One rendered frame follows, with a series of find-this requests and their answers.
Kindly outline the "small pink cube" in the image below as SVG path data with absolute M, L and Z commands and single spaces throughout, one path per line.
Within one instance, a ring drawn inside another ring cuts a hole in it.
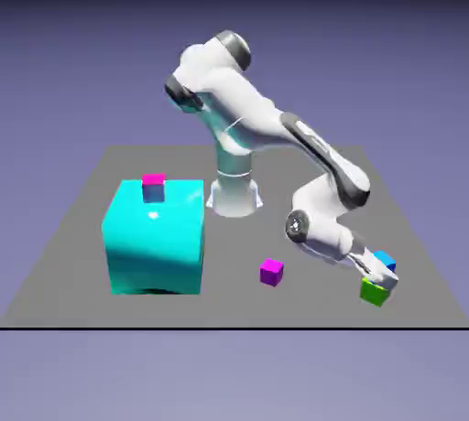
M 142 198 L 145 203 L 163 202 L 165 200 L 164 172 L 145 174 L 141 177 Z

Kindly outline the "small magenta cube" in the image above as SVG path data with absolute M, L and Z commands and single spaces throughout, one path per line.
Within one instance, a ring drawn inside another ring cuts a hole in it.
M 266 259 L 259 268 L 259 280 L 268 286 L 277 286 L 284 272 L 284 264 L 271 258 Z

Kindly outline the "small blue cube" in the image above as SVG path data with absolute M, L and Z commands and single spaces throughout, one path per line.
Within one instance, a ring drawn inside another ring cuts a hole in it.
M 396 260 L 387 254 L 385 251 L 379 250 L 374 252 L 374 256 L 391 272 L 396 272 L 397 262 Z

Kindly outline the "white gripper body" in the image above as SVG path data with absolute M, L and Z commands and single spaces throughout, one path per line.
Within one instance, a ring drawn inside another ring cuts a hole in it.
M 398 276 L 367 248 L 362 253 L 350 252 L 348 259 L 355 265 L 362 276 L 366 277 L 373 284 L 381 286 L 386 290 L 393 290 L 398 284 Z

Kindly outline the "large cyan box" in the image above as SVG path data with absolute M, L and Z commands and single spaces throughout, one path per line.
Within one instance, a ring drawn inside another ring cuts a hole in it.
M 139 179 L 124 179 L 102 222 L 111 290 L 197 295 L 204 257 L 204 184 L 165 182 L 165 199 L 143 200 Z

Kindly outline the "small green cube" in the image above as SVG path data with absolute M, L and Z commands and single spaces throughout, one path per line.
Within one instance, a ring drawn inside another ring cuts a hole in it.
M 360 298 L 376 307 L 381 307 L 390 296 L 390 291 L 371 282 L 366 277 L 361 280 Z

